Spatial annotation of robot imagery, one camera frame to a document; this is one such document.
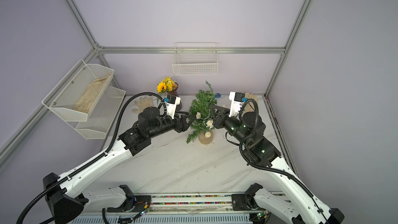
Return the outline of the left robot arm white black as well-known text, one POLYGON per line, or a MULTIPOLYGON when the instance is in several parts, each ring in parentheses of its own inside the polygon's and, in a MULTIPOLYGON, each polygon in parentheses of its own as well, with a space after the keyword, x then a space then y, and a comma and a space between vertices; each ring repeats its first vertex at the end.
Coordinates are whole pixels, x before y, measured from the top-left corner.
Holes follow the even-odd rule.
POLYGON ((176 131, 185 132, 197 119, 197 114, 177 111, 180 98, 176 96, 158 97, 157 107, 146 107, 138 115, 138 120, 122 134, 118 134, 123 114, 128 105, 138 97, 128 99, 120 110, 115 132, 109 146, 96 156, 61 175, 51 173, 44 178, 44 190, 22 211, 17 223, 23 223, 28 212, 42 198, 50 208, 52 217, 45 223, 67 224, 78 217, 90 202, 83 191, 97 178, 116 165, 135 156, 151 144, 151 139, 176 131))

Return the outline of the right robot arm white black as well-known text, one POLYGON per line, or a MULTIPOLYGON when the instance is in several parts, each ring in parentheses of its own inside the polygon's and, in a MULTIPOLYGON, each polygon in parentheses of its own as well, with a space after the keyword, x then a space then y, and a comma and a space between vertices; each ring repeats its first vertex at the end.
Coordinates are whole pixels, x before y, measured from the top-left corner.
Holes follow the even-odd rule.
POLYGON ((283 201, 259 184, 245 193, 249 203, 270 211, 287 224, 340 224, 345 219, 337 208, 319 200, 296 176, 281 152, 264 137, 265 124, 255 100, 239 102, 235 113, 225 107, 210 105, 216 129, 225 129, 238 140, 238 149, 246 164, 268 174, 289 199, 283 201))

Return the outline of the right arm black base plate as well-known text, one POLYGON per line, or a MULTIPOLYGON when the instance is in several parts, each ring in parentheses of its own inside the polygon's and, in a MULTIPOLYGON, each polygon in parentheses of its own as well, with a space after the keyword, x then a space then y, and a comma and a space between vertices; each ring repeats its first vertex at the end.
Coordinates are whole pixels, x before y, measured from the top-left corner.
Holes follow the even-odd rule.
POLYGON ((231 198, 234 211, 253 211, 259 208, 252 195, 233 194, 231 198))

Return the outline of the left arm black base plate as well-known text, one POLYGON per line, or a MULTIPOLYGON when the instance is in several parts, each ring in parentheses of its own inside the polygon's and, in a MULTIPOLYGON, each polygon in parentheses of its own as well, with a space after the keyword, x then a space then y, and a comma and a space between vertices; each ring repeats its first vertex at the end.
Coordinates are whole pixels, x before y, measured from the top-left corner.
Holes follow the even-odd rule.
POLYGON ((129 212, 142 212, 150 206, 151 196, 143 195, 143 196, 134 196, 128 197, 121 206, 117 208, 109 207, 106 209, 108 213, 129 213, 129 212))

